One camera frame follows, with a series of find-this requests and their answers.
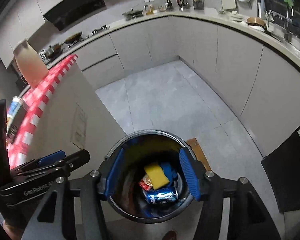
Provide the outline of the blue pepsi can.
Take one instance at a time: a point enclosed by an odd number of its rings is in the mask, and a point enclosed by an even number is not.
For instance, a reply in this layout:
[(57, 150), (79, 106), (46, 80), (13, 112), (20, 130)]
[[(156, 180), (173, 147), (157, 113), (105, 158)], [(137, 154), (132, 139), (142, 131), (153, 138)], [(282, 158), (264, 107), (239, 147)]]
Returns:
[(174, 187), (149, 190), (145, 196), (149, 204), (170, 204), (178, 200), (178, 193)]

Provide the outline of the yellow sponge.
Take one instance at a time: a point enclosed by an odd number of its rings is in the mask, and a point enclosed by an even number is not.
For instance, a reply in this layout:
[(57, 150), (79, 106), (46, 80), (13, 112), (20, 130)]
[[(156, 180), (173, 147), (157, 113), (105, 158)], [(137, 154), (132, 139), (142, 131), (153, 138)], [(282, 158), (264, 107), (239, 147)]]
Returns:
[(168, 178), (165, 176), (162, 168), (158, 164), (146, 166), (144, 170), (149, 176), (154, 190), (164, 187), (169, 183)]

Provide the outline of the green white carton box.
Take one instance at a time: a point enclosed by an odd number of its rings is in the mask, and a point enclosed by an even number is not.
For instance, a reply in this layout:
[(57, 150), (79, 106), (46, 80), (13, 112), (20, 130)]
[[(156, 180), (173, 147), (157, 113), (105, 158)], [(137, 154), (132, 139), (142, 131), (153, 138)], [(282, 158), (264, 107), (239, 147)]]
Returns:
[(20, 97), (15, 96), (7, 112), (7, 142), (13, 143), (29, 106)]

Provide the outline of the blue cloth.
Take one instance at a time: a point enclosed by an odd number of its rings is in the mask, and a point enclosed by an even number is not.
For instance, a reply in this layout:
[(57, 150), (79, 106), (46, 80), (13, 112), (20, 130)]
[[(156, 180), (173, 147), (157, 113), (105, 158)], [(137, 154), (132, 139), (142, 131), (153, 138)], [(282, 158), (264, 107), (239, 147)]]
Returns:
[(162, 168), (165, 176), (169, 180), (169, 183), (167, 184), (167, 186), (173, 186), (174, 182), (178, 178), (178, 174), (175, 171), (175, 169), (170, 165), (170, 163), (162, 163), (162, 164), (160, 164), (160, 167)]

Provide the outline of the white blue small carton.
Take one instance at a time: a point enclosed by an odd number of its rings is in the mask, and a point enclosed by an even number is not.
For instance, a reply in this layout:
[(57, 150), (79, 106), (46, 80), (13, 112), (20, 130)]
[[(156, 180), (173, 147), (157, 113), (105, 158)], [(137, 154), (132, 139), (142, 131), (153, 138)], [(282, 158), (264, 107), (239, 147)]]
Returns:
[(152, 189), (153, 185), (152, 182), (147, 174), (143, 176), (143, 178), (139, 181), (139, 185), (142, 187), (143, 190), (149, 191)]

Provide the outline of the black trash bucket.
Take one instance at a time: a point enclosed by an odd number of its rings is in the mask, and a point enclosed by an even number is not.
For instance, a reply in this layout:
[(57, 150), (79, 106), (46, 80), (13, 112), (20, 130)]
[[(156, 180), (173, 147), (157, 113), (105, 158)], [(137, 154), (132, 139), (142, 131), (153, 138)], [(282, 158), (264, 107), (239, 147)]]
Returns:
[(123, 217), (146, 224), (161, 223), (182, 213), (193, 201), (179, 153), (195, 154), (184, 140), (159, 130), (132, 133), (118, 141), (109, 161), (106, 198)]

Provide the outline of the red checkered tablecloth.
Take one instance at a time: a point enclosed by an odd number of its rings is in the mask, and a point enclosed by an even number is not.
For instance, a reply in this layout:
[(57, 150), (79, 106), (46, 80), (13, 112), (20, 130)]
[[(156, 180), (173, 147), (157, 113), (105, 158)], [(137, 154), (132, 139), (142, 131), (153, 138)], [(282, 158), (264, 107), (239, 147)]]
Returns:
[(18, 129), (14, 143), (7, 144), (8, 160), (11, 169), (26, 162), (27, 153), (44, 109), (63, 77), (76, 64), (77, 59), (78, 56), (76, 54), (68, 55), (49, 70), (49, 74), (36, 88), (29, 89), (21, 97), (29, 108), (21, 123), (21, 127)]

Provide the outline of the black dishwasher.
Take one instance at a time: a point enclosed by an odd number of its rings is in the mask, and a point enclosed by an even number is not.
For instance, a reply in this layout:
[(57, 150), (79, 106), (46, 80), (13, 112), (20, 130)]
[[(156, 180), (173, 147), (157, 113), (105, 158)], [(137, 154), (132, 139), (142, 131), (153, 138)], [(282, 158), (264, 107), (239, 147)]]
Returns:
[(261, 164), (281, 213), (300, 210), (300, 125)]

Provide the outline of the pink thermos jug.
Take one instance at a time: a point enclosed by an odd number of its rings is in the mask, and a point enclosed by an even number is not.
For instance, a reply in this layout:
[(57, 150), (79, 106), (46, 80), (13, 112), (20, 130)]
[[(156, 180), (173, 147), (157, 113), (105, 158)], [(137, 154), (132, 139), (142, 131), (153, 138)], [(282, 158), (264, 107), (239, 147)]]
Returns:
[(15, 46), (13, 54), (24, 79), (31, 88), (36, 88), (49, 73), (41, 57), (28, 43), (27, 39), (20, 41)]

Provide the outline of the wooden stool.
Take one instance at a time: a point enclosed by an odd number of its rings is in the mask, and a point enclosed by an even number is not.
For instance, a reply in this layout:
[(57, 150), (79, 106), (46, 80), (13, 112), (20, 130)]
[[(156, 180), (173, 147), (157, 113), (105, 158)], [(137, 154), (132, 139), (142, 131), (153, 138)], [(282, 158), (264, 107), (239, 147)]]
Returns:
[(207, 161), (207, 158), (196, 138), (192, 138), (186, 141), (187, 144), (190, 146), (190, 148), (193, 150), (194, 154), (196, 155), (196, 158), (198, 161), (200, 161), (205, 169), (207, 171), (212, 171), (211, 167), (209, 165), (209, 162)]

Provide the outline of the frying pan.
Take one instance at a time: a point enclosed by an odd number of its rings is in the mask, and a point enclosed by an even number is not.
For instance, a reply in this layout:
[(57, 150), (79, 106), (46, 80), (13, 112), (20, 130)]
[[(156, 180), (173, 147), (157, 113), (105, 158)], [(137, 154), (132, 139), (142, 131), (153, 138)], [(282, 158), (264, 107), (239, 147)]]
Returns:
[(81, 37), (82, 37), (82, 32), (80, 31), (79, 33), (75, 33), (74, 35), (66, 38), (64, 40), (64, 43), (66, 43), (66, 44), (74, 43), (75, 41), (80, 40)]

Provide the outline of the gas stove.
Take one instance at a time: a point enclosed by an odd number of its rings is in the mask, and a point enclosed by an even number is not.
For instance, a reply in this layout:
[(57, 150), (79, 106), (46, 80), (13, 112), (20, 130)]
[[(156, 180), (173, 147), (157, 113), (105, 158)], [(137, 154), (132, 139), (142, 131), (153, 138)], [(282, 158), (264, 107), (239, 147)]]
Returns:
[(102, 27), (98, 28), (98, 29), (94, 29), (92, 32), (91, 32), (91, 35), (94, 36), (102, 31), (105, 31), (109, 29), (109, 27), (107, 25), (103, 25)]

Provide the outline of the black range hood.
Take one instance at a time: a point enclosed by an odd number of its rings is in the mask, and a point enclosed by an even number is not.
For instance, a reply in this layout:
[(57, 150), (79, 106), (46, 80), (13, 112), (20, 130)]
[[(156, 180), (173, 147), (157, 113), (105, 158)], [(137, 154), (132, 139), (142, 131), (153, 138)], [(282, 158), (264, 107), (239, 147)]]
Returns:
[(105, 7), (104, 0), (63, 0), (43, 16), (61, 31), (92, 12)]

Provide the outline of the dark wine bottle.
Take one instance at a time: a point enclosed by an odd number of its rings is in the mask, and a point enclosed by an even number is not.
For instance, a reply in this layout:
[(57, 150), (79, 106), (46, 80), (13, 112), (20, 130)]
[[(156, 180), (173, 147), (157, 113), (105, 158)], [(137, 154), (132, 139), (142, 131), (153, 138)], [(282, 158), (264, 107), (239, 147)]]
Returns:
[(166, 5), (167, 9), (172, 9), (173, 4), (172, 4), (171, 0), (165, 0), (165, 1), (166, 1), (165, 5)]

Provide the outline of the utensil holder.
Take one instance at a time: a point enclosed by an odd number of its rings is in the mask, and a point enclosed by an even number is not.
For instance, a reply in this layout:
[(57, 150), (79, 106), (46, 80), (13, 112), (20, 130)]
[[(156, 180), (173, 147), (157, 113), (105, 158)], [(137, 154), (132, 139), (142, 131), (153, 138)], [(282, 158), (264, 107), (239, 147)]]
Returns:
[(204, 0), (192, 0), (194, 10), (204, 10)]

